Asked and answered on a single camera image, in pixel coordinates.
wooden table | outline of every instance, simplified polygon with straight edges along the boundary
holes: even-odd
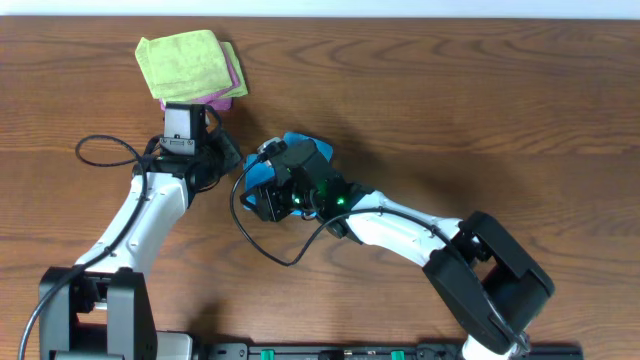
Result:
[[[250,95],[224,118],[245,154],[303,132],[400,203],[495,215],[557,287],[534,341],[637,356],[640,23],[51,17],[0,29],[0,357],[15,356],[40,276],[83,254],[128,192],[129,167],[87,167],[76,142],[105,133],[142,149],[161,132],[133,52],[142,36],[195,29],[242,61]],[[237,175],[166,240],[148,284],[158,329],[261,343],[464,336],[420,269],[380,248],[325,234],[293,268],[263,258],[229,215]],[[241,219],[289,258],[316,226]]]

black cable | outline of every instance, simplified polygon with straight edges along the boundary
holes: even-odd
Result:
[[[131,160],[120,161],[117,163],[110,163],[110,164],[95,163],[95,162],[86,160],[84,157],[82,157],[82,155],[80,155],[80,148],[82,147],[82,145],[84,145],[87,141],[90,141],[90,140],[113,141],[123,146],[125,149],[127,149],[134,156],[134,158]],[[140,197],[138,198],[138,203],[136,204],[136,207],[133,209],[133,212],[131,213],[129,220],[127,220],[125,225],[122,227],[122,230],[120,230],[120,233],[118,234],[118,236],[116,236],[113,242],[105,246],[104,251],[99,255],[97,255],[96,257],[94,257],[93,259],[89,260],[88,262],[82,265],[75,266],[70,272],[66,273],[62,278],[60,278],[60,280],[58,280],[58,282],[55,285],[53,285],[51,289],[49,289],[49,291],[47,291],[46,294],[44,294],[42,299],[40,299],[40,302],[38,302],[38,305],[33,310],[33,313],[31,313],[31,317],[29,318],[29,321],[27,322],[27,325],[22,334],[22,339],[20,340],[20,348],[18,350],[18,360],[24,360],[25,353],[27,350],[27,342],[29,341],[29,335],[31,334],[31,330],[33,330],[33,326],[35,325],[36,320],[38,319],[38,316],[40,316],[40,313],[42,313],[44,308],[51,302],[55,294],[58,291],[60,291],[60,289],[62,289],[65,285],[72,282],[78,275],[81,275],[86,269],[88,269],[92,265],[96,264],[100,260],[107,257],[113,251],[113,249],[115,249],[118,246],[118,244],[122,241],[122,239],[124,239],[124,237],[127,235],[129,230],[133,226],[133,223],[136,221],[138,215],[140,214],[140,211],[142,210],[142,206],[144,205],[144,202],[147,199],[147,171],[144,165],[143,158],[142,156],[140,156],[140,154],[138,154],[138,152],[133,147],[131,147],[126,142],[109,135],[90,135],[78,142],[78,144],[76,145],[76,156],[83,163],[91,166],[98,166],[98,167],[120,166],[120,165],[126,165],[133,162],[137,162],[142,173],[142,189],[140,191]]]
[[[426,222],[424,222],[424,221],[422,221],[422,220],[420,220],[420,219],[418,219],[418,218],[416,218],[414,216],[405,214],[405,213],[397,211],[397,210],[384,208],[384,207],[351,210],[351,211],[347,211],[345,213],[342,213],[340,215],[334,216],[333,218],[325,221],[322,225],[318,226],[316,231],[314,231],[313,234],[311,234],[311,236],[309,237],[307,242],[304,244],[304,246],[302,247],[302,249],[300,250],[298,255],[295,257],[295,259],[293,259],[293,261],[287,262],[287,261],[278,259],[277,257],[271,255],[268,251],[264,250],[260,245],[258,245],[251,238],[251,236],[247,233],[247,231],[244,229],[242,224],[240,224],[240,221],[238,220],[238,217],[236,216],[235,207],[234,207],[235,193],[236,193],[236,190],[238,188],[238,185],[240,184],[240,181],[242,181],[242,179],[246,176],[246,174],[257,163],[259,163],[261,161],[264,161],[264,160],[265,160],[264,158],[260,158],[260,157],[257,158],[253,163],[251,163],[251,165],[249,165],[242,172],[240,177],[238,177],[238,180],[236,180],[235,184],[233,185],[233,189],[231,190],[231,198],[229,200],[229,204],[230,204],[230,208],[231,208],[231,217],[233,218],[233,221],[236,223],[236,226],[238,226],[238,229],[240,230],[242,235],[244,235],[244,237],[249,241],[249,243],[251,243],[251,245],[253,245],[253,247],[255,247],[262,255],[266,256],[267,258],[271,259],[272,261],[274,261],[274,262],[276,262],[276,263],[278,263],[278,264],[280,264],[282,266],[289,267],[289,266],[297,264],[300,261],[300,259],[302,259],[302,256],[304,255],[304,253],[307,251],[309,246],[311,246],[311,243],[315,240],[315,238],[322,232],[322,230],[324,230],[325,228],[327,228],[327,226],[331,225],[332,223],[334,223],[334,222],[336,222],[336,221],[338,221],[340,219],[347,218],[347,217],[349,217],[351,215],[366,214],[366,213],[391,214],[391,215],[395,215],[395,216],[401,217],[403,219],[409,220],[411,222],[414,222],[414,223],[426,228],[427,230],[429,230],[431,232],[431,234],[433,234],[434,236],[439,238],[445,244],[446,248],[449,248],[451,250],[451,253],[453,254],[453,256],[458,261],[460,261],[462,264],[464,264],[467,267],[467,269],[473,274],[473,277],[478,282],[478,284],[480,284],[480,289],[482,291],[482,295],[485,298],[485,300],[487,301],[487,303],[489,304],[489,307],[491,308],[491,310],[493,312],[493,315],[497,318],[498,323],[496,323],[494,321],[494,324],[496,326],[499,326],[501,328],[501,330],[508,332],[509,335],[514,339],[515,343],[517,343],[518,346],[520,346],[522,349],[524,349],[524,351],[526,351],[526,352],[530,351],[530,346],[521,338],[521,336],[515,334],[513,329],[511,329],[511,326],[509,326],[509,324],[504,319],[504,317],[502,317],[502,315],[498,312],[498,310],[496,309],[495,305],[493,304],[493,301],[491,300],[491,297],[484,290],[484,286],[482,285],[482,281],[480,281],[480,279],[478,278],[478,275],[475,273],[475,271],[473,271],[473,269],[467,263],[467,261],[464,259],[464,257],[460,253],[460,251],[451,243],[451,240],[449,240],[449,238],[445,234],[442,233],[442,231],[440,230],[439,227],[437,227],[435,225],[432,225],[432,224],[429,224],[429,223],[426,223]]]

